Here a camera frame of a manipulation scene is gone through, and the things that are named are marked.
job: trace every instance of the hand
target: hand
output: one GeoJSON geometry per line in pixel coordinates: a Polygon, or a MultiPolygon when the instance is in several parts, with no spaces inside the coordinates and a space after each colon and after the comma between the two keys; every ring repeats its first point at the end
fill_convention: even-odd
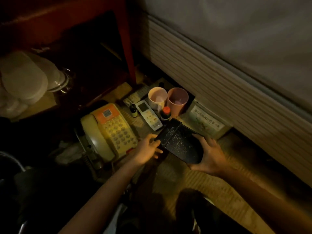
{"type": "Polygon", "coordinates": [[[152,141],[150,143],[151,138],[156,138],[157,135],[155,134],[148,134],[144,139],[142,139],[138,146],[135,148],[135,155],[134,160],[139,164],[143,165],[147,161],[150,160],[151,157],[153,157],[155,152],[163,153],[162,150],[158,149],[157,147],[160,145],[160,140],[152,141]]]}
{"type": "Polygon", "coordinates": [[[214,139],[205,139],[198,134],[193,134],[193,136],[200,141],[204,149],[204,155],[199,164],[188,165],[191,170],[201,171],[212,176],[220,176],[224,169],[230,167],[220,145],[214,139]]]}

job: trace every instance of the wooden floor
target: wooden floor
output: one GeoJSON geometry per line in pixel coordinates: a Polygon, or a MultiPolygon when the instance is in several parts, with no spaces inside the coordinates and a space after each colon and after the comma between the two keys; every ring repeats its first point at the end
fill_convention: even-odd
{"type": "MultiPolygon", "coordinates": [[[[129,86],[122,85],[107,95],[105,100],[114,102],[130,90],[129,86]]],[[[141,116],[132,118],[126,106],[121,105],[120,110],[138,137],[152,132],[141,116]]],[[[312,189],[273,161],[258,146],[236,130],[230,131],[218,143],[234,168],[278,198],[312,214],[312,189]]],[[[148,233],[172,233],[177,198],[185,188],[201,191],[218,208],[251,232],[273,233],[223,180],[190,171],[185,163],[172,154],[160,161],[152,159],[134,177],[138,186],[132,199],[139,202],[146,212],[148,233]]]]}

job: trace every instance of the white remote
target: white remote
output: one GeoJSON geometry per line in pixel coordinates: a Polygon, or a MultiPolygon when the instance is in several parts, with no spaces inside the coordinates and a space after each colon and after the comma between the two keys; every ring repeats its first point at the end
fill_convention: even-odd
{"type": "Polygon", "coordinates": [[[135,106],[153,130],[156,131],[162,127],[161,121],[145,100],[136,103],[135,106]]]}
{"type": "Polygon", "coordinates": [[[160,82],[163,82],[164,79],[160,78],[158,81],[154,82],[151,86],[144,85],[142,88],[138,89],[135,91],[133,94],[131,94],[129,97],[125,98],[123,102],[130,107],[131,104],[136,104],[140,100],[142,100],[148,93],[149,91],[157,87],[160,82]]]}

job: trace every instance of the landline telephone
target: landline telephone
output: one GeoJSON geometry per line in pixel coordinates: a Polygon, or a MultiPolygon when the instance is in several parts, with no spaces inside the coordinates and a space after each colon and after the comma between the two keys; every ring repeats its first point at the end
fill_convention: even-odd
{"type": "Polygon", "coordinates": [[[116,161],[138,140],[115,104],[109,103],[80,119],[86,138],[104,162],[116,161]]]}

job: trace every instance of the bed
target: bed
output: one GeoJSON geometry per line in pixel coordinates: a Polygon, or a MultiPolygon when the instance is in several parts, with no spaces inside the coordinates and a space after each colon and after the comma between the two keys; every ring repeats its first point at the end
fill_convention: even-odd
{"type": "Polygon", "coordinates": [[[133,46],[312,187],[312,0],[132,0],[133,46]]]}

